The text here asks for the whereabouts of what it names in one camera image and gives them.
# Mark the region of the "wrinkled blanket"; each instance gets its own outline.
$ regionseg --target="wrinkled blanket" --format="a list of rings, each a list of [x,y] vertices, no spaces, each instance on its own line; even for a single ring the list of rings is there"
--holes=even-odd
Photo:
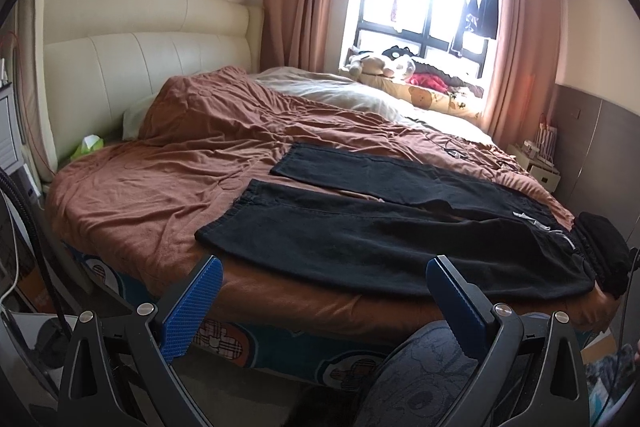
[[[464,172],[515,188],[546,204],[564,227],[572,225],[571,213],[494,146],[277,93],[234,67],[169,79],[146,114],[139,140],[80,158],[55,176],[47,217],[72,247],[100,256],[161,295],[202,256],[194,232],[218,219],[252,178],[330,192],[269,174],[296,141]],[[444,148],[463,150],[466,159]],[[210,311],[217,320],[398,343],[441,318],[430,299],[364,297],[216,254],[225,268]],[[519,312],[567,311],[583,329],[606,326],[617,309],[597,286],[566,301],[511,304]]]

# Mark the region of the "striped object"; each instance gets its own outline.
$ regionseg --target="striped object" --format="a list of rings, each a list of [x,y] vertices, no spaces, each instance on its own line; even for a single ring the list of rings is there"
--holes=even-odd
[[[545,123],[540,123],[538,132],[536,133],[536,145],[540,148],[538,153],[548,162],[554,162],[554,153],[556,152],[556,140],[558,139],[558,128],[551,127]]]

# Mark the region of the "black cable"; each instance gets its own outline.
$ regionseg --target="black cable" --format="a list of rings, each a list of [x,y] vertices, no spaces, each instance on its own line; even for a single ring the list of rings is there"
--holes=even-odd
[[[42,248],[40,247],[38,229],[36,228],[33,216],[31,215],[29,205],[27,204],[27,201],[24,199],[24,196],[22,195],[18,187],[15,185],[14,181],[6,172],[4,172],[4,169],[2,168],[0,168],[0,190],[2,190],[2,192],[4,192],[9,198],[9,201],[12,202],[15,210],[20,216],[20,219],[24,223],[24,227],[27,231],[27,236],[29,237],[29,241],[31,242],[33,256],[35,257],[36,264],[38,265],[38,270],[47,289],[47,292],[49,293],[49,297],[51,298],[53,307],[56,310],[56,315],[58,316],[58,320],[60,321],[60,327],[62,328],[63,333],[65,333],[65,336],[69,340],[71,340],[71,327],[66,321],[60,296],[58,295],[58,292],[56,291],[56,288],[55,286],[53,286],[53,282],[51,281],[49,268],[47,267],[47,263],[44,259],[44,254],[42,253]]]
[[[640,250],[636,252],[636,256],[634,257],[633,264],[631,265],[631,274],[629,275],[629,282],[626,285],[625,303],[622,306],[622,317],[620,318],[620,335],[618,336],[618,352],[616,354],[617,356],[616,370],[613,372],[613,380],[611,381],[611,386],[609,388],[609,396],[607,396],[607,399],[605,400],[604,405],[602,406],[602,409],[600,409],[600,412],[598,413],[598,416],[591,424],[591,427],[595,427],[600,421],[600,418],[602,417],[604,410],[607,408],[607,405],[609,405],[609,402],[611,400],[611,394],[613,393],[613,388],[615,387],[616,380],[618,379],[618,372],[620,370],[620,354],[622,353],[622,336],[625,333],[626,304],[629,301],[629,292],[631,291],[631,281],[633,280],[633,277],[634,277],[636,263],[638,262],[638,257],[640,257]]]

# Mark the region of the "metal screw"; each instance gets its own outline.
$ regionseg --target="metal screw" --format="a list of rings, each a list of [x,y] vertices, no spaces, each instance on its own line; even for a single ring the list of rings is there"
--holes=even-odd
[[[82,323],[87,323],[87,322],[89,322],[92,318],[94,318],[94,314],[93,314],[93,312],[85,311],[85,312],[82,312],[82,313],[80,314],[80,316],[78,317],[78,320],[79,320],[80,322],[82,322]]]
[[[495,312],[500,315],[500,317],[508,317],[513,313],[513,310],[506,304],[496,304],[494,309]]]
[[[153,312],[154,306],[149,302],[145,302],[138,306],[138,315],[148,315]]]
[[[567,322],[569,322],[569,315],[564,312],[556,312],[556,319],[562,324],[567,324]]]

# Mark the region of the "cream leather headboard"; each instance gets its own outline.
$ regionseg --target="cream leather headboard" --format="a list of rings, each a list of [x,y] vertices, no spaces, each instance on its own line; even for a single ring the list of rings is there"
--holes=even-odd
[[[176,74],[256,72],[262,8],[226,0],[44,0],[44,73],[54,157],[105,136]]]

